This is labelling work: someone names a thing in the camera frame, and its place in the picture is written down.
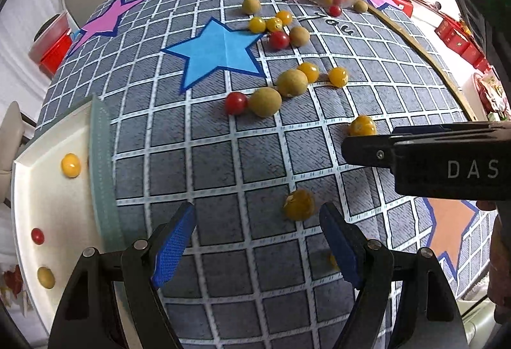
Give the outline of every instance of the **gray tablecloth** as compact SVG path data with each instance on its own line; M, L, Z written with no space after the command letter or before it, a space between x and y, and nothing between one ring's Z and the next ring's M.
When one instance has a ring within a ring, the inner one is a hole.
M258 42L253 53L265 79L218 71L180 95L184 60L160 49L196 36L211 17L246 28L242 1L147 0L135 6L116 37L90 39L63 63L39 129L88 94L108 105L118 212L128 243L167 222L181 201L195 203L198 229L163 288L186 348L329 349L354 293L329 263L317 216L303 223L283 217L286 196L310 189L318 205L342 206L367 237L415 252L433 226L424 200L396 194L388 170L346 164L340 143L357 114L371 115L380 134L397 125L465 119L434 70L380 20L352 11L335 26L324 18L305 20L318 11L307 0L261 0L262 16L290 10L312 34L300 49L274 52L266 39ZM410 19L398 10L386 13L445 68ZM272 85L303 61L320 67L318 82L285 101L274 117L225 115L229 92ZM349 70L346 88L328 85L325 73L335 65ZM453 270L442 258L457 296L488 261L493 218L475 215ZM388 338L399 295L400 284L393 285L376 347Z

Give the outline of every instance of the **white lettering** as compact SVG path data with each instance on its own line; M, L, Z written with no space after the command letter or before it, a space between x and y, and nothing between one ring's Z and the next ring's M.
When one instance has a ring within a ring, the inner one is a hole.
M495 159L490 160L490 163L488 163L488 168L489 168L490 170L493 170L493 171L494 171L494 174L492 174L492 175L490 175L490 174L488 173L488 177L489 177L490 179L495 179L497 176L499 176L499 169L497 169L496 167L492 166L492 164L498 164L498 163L499 163L499 161L498 161L498 160L495 160Z
M452 174L452 165L456 165L456 174ZM447 170L447 178L448 179L455 179L459 176L459 163L456 160L449 160L448 163L448 170Z
M479 179L479 169L477 169L477 163L475 159L472 161L472 166L470 166L470 171L467 176L467 179L470 179L472 175L476 175L477 178Z

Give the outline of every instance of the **star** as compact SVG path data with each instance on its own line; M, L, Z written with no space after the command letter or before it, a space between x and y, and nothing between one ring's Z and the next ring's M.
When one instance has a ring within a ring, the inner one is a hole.
M439 260L445 257L456 278L463 234L479 210L468 201L433 198L423 200L433 222L428 247L434 251Z
M126 2L126 0L114 0L105 13L82 26L78 31L78 33L82 34L82 37L72 46L67 57L70 57L80 46L94 36L117 36L117 28L119 23L121 23L122 15L143 1L146 0L131 0L129 2Z
M168 46L162 51L187 61L181 80L183 94L217 69L265 77L261 65L250 51L250 46L262 36L249 31L233 31L211 18L199 36Z

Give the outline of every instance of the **orange star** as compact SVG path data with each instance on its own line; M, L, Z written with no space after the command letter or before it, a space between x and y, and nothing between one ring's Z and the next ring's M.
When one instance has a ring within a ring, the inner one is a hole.
M436 257L446 258L447 264L456 277L463 234L478 213L476 207L467 201L452 199L423 198L429 209L433 228L428 247Z

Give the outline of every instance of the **screw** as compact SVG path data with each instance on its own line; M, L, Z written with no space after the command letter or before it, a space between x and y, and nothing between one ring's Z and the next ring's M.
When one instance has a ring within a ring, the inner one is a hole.
M147 247L147 241L145 239L137 239L133 244L134 249L145 249Z
M92 257L94 255L94 253L95 253L95 249L93 247L88 247L83 250L82 255L84 257Z
M382 247L382 243L380 241L378 241L377 239L370 239L369 241L367 241L367 246L370 249L377 250Z
M431 258L433 257L433 251L431 250L431 248L424 247L421 248L421 255L426 258Z

